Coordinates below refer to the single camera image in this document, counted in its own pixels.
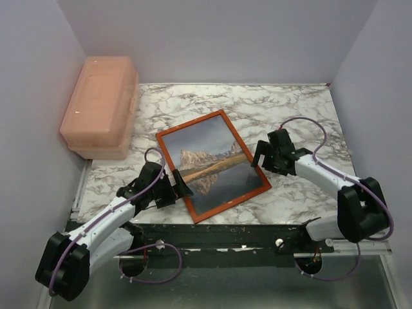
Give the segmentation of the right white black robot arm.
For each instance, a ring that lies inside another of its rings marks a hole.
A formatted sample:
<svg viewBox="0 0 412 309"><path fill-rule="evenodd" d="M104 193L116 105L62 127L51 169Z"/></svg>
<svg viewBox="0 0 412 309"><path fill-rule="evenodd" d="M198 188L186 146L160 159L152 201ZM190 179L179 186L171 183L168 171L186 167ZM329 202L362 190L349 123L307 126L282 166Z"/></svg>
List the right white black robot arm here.
<svg viewBox="0 0 412 309"><path fill-rule="evenodd" d="M316 159L306 148L295 148L286 129L268 134L257 142L252 167L283 176L299 176L318 186L337 202L337 214L304 224L296 236L297 247L311 252L325 239L345 239L358 243L391 226L378 181L346 176L340 170Z"/></svg>

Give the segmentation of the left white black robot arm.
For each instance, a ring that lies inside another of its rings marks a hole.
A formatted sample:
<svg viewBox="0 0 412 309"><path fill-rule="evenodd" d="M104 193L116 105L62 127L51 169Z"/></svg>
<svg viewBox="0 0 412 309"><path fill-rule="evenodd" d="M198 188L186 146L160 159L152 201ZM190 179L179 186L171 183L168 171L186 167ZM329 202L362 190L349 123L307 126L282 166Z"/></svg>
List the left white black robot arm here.
<svg viewBox="0 0 412 309"><path fill-rule="evenodd" d="M138 177L119 188L103 211L71 232L56 232L49 238L35 280L48 288L50 296L72 301L99 266L117 254L138 253L143 239L127 229L127 223L151 202L160 209L193 195L178 170L172 175L174 184L163 165L146 162Z"/></svg>

